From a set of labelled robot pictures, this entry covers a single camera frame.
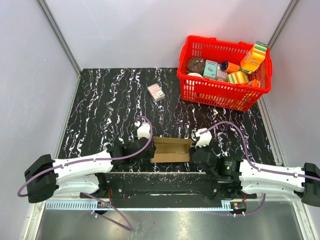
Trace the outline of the brown cardboard box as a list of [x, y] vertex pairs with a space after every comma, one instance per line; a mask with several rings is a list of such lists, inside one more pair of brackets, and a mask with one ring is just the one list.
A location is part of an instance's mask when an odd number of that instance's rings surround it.
[[190, 162], [191, 139], [154, 136], [153, 143], [155, 151], [152, 163]]

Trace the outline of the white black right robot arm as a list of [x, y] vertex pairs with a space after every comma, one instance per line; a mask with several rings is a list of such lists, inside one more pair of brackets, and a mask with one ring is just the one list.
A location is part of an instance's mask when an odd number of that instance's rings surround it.
[[232, 156], [218, 158], [208, 147], [194, 150], [191, 161], [209, 177], [213, 198], [232, 200], [277, 195], [299, 198], [313, 207], [320, 205], [320, 169], [313, 163], [283, 167]]

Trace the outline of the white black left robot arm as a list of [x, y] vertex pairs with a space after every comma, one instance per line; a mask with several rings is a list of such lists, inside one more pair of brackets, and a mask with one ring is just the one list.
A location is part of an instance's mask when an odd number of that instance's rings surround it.
[[25, 183], [17, 196], [26, 197], [31, 204], [63, 194], [88, 193], [103, 198], [109, 190], [101, 180], [104, 174], [136, 160], [150, 160], [155, 150], [152, 138], [142, 137], [83, 157], [53, 159], [50, 154], [44, 154], [25, 170]]

